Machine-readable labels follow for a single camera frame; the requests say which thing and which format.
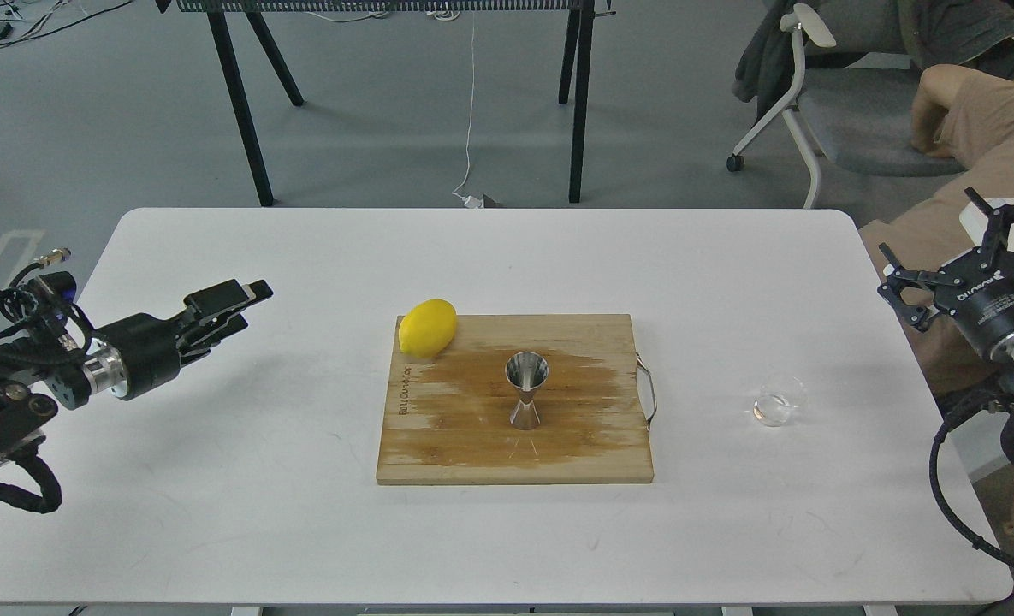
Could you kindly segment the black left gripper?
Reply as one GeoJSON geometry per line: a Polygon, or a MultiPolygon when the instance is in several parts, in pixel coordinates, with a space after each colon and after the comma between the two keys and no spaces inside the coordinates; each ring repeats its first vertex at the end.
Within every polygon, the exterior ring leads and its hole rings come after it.
{"type": "Polygon", "coordinates": [[[190,323],[135,313],[92,331],[93,348],[83,363],[91,393],[108,389],[120,400],[133,400],[173,381],[183,366],[248,327],[241,311],[273,295],[267,281],[228,280],[183,298],[183,319],[190,323]]]}

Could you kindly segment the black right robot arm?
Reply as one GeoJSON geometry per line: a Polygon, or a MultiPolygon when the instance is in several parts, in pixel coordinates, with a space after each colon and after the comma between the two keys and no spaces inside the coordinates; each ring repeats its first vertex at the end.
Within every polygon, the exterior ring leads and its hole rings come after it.
{"type": "Polygon", "coordinates": [[[934,502],[953,529],[973,548],[1014,568],[1014,557],[970,529],[940,486],[942,444],[984,412],[1005,414],[999,447],[1004,464],[1014,467],[1014,200],[986,200],[971,187],[965,195],[969,205],[960,221],[975,245],[934,270],[906,268],[890,246],[881,245],[887,266],[878,292],[915,330],[928,331],[937,318],[949,318],[980,358],[999,371],[995,382],[984,383],[942,413],[928,475],[934,502]]]}

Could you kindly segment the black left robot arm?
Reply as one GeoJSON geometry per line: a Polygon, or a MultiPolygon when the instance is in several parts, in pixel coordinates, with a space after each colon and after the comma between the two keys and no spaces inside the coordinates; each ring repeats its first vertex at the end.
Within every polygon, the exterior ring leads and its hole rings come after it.
{"type": "Polygon", "coordinates": [[[62,489],[39,456],[44,425],[58,409],[77,409],[108,390],[132,400],[182,373],[221,340],[245,330],[243,311],[272,296],[265,281],[234,280],[190,293],[182,313],[135,313],[101,328],[76,304],[76,281],[45,269],[69,257],[57,248],[24,266],[0,289],[0,501],[52,514],[62,489]]]}

